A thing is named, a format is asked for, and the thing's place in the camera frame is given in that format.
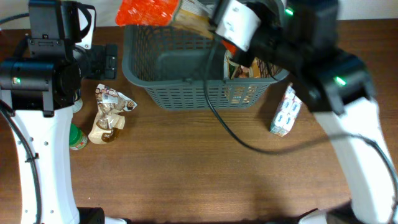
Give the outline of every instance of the green bottle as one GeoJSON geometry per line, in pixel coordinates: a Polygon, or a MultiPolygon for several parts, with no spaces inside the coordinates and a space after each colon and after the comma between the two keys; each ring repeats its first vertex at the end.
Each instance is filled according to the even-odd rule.
{"type": "Polygon", "coordinates": [[[69,148],[72,150],[80,150],[87,145],[87,142],[88,138],[86,134],[74,124],[71,124],[69,132],[69,148]]]}

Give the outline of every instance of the small carton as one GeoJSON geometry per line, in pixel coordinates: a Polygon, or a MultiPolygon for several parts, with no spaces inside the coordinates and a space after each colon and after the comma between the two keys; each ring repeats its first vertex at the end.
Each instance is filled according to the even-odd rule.
{"type": "Polygon", "coordinates": [[[290,84],[285,92],[282,101],[279,103],[278,110],[271,123],[270,132],[285,136],[293,128],[294,121],[299,115],[302,101],[295,96],[295,91],[290,84]]]}

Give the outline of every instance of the crumpled snack bag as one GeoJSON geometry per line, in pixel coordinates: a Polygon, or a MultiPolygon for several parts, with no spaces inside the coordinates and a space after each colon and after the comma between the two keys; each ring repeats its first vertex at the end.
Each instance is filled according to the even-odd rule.
{"type": "Polygon", "coordinates": [[[116,15],[119,26],[172,26],[209,39],[211,9],[197,0],[123,0],[116,15]]]}
{"type": "Polygon", "coordinates": [[[97,86],[95,97],[98,112],[88,138],[92,143],[106,144],[118,138],[124,127],[124,117],[118,114],[133,110],[137,103],[103,84],[97,86]]]}

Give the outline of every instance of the paper label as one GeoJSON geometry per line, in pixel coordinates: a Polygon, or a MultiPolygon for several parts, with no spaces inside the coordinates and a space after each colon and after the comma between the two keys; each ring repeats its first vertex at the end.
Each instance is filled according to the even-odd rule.
{"type": "Polygon", "coordinates": [[[109,94],[102,94],[102,103],[118,103],[118,98],[109,94]]]}
{"type": "Polygon", "coordinates": [[[181,9],[205,18],[210,14],[210,10],[197,0],[183,0],[181,9]]]}
{"type": "Polygon", "coordinates": [[[84,134],[83,138],[81,139],[81,142],[77,146],[69,147],[71,150],[80,150],[83,149],[88,142],[87,136],[84,134]]]}

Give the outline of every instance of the orange package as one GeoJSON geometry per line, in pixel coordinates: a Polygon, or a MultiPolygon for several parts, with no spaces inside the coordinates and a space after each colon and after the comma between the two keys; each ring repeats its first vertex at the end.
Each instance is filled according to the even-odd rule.
{"type": "Polygon", "coordinates": [[[212,39],[210,12],[197,0],[123,0],[116,23],[119,26],[173,26],[212,39]]]}

